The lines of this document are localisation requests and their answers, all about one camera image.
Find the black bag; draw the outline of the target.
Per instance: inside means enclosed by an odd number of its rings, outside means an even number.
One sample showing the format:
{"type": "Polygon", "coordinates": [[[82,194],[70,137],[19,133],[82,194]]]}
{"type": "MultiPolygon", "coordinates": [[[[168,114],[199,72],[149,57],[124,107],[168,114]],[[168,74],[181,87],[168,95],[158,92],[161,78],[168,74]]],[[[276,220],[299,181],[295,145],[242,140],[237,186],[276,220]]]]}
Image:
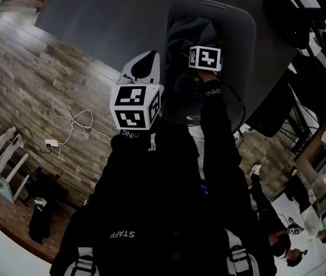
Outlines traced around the black bag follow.
{"type": "Polygon", "coordinates": [[[57,206],[57,201],[64,199],[68,191],[57,183],[59,175],[48,175],[37,169],[36,182],[30,192],[34,200],[34,210],[29,223],[29,237],[42,244],[50,237],[51,220],[57,206]]]}

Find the black office chair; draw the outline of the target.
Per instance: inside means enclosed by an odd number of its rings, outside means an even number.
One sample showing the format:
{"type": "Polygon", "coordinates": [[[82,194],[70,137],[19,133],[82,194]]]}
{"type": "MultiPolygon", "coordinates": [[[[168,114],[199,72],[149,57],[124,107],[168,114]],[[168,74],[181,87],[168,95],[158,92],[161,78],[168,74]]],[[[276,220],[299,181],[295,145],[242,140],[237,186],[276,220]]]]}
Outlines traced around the black office chair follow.
{"type": "MultiPolygon", "coordinates": [[[[300,50],[309,45],[309,28],[291,0],[264,0],[263,8],[270,24],[286,43],[300,50]]],[[[247,125],[267,137],[273,137],[287,119],[296,99],[316,112],[316,96],[310,91],[308,80],[306,75],[287,69],[248,118],[247,125]]]]}

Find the person's black jacket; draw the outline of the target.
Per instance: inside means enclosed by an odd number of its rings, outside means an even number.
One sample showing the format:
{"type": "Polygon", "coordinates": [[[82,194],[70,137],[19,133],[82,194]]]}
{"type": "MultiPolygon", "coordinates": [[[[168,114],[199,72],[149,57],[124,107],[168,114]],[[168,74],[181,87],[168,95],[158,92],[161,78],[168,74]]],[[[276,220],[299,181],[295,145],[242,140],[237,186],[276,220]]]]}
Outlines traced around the person's black jacket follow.
{"type": "Polygon", "coordinates": [[[240,165],[205,160],[187,127],[159,120],[145,167],[106,165],[71,218],[51,276],[275,276],[240,165]]]}

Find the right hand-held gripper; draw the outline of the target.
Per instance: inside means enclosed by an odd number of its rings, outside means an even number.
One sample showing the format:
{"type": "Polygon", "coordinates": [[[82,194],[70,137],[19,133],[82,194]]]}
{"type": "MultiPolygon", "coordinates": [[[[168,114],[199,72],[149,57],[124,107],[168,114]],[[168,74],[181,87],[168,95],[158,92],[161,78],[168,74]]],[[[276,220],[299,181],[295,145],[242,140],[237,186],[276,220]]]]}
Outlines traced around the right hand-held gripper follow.
{"type": "Polygon", "coordinates": [[[189,67],[199,70],[221,71],[221,49],[202,46],[191,47],[189,67]]]}

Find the person's left forearm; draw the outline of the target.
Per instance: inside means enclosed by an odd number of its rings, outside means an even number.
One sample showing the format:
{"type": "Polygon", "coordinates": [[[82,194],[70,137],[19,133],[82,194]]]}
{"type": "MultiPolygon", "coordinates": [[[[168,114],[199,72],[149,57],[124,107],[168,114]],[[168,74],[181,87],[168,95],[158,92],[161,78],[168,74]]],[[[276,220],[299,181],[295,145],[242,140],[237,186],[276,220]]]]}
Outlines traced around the person's left forearm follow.
{"type": "Polygon", "coordinates": [[[126,164],[145,167],[156,163],[159,155],[152,144],[154,138],[155,134],[150,131],[121,130],[111,140],[112,152],[107,165],[126,164]]]}

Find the grey plastic laundry basket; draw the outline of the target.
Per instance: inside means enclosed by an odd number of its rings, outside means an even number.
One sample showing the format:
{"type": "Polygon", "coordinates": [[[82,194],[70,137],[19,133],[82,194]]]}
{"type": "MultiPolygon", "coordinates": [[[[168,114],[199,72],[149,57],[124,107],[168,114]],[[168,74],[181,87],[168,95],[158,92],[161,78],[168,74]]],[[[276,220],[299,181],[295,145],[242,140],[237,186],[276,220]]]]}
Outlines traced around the grey plastic laundry basket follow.
{"type": "MultiPolygon", "coordinates": [[[[182,17],[203,17],[216,26],[219,39],[223,42],[221,49],[221,71],[209,71],[218,77],[221,83],[223,99],[232,122],[232,130],[237,130],[247,118],[245,93],[251,79],[254,59],[256,24],[244,10],[210,0],[176,0],[172,3],[167,19],[167,29],[172,20],[182,17]]],[[[198,125],[197,120],[175,122],[163,112],[162,114],[177,124],[198,125]]]]}

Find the person's right forearm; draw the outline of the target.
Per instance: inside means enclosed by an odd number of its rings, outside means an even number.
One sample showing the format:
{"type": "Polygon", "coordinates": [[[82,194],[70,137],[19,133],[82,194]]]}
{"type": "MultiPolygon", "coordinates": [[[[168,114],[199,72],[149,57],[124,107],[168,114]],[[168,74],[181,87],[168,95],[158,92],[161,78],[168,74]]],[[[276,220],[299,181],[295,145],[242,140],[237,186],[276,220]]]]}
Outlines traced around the person's right forearm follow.
{"type": "Polygon", "coordinates": [[[211,72],[198,70],[197,73],[203,81],[201,129],[204,134],[205,160],[227,167],[237,167],[241,158],[227,114],[227,104],[223,100],[221,83],[211,72]]]}

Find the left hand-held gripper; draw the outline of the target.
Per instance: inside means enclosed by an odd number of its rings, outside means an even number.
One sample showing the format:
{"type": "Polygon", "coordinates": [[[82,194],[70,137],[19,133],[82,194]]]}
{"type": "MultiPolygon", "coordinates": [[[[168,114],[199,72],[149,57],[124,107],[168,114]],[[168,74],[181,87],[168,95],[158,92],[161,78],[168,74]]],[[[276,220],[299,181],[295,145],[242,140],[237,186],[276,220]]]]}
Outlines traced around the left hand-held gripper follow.
{"type": "Polygon", "coordinates": [[[148,84],[112,87],[109,108],[114,123],[120,130],[147,131],[161,109],[164,87],[156,85],[160,81],[160,54],[148,51],[134,57],[123,67],[121,75],[148,84]]]}

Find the grey garment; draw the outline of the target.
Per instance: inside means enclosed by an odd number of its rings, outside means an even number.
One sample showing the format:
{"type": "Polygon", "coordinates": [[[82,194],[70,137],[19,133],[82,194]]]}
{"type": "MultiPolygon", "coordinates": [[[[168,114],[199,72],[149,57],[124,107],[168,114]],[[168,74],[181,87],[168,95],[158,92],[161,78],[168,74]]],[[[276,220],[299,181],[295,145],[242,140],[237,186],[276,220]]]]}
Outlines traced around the grey garment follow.
{"type": "Polygon", "coordinates": [[[164,54],[163,112],[175,122],[197,120],[203,104],[202,80],[189,67],[190,48],[223,49],[216,26],[203,17],[172,20],[167,29],[164,54]]]}

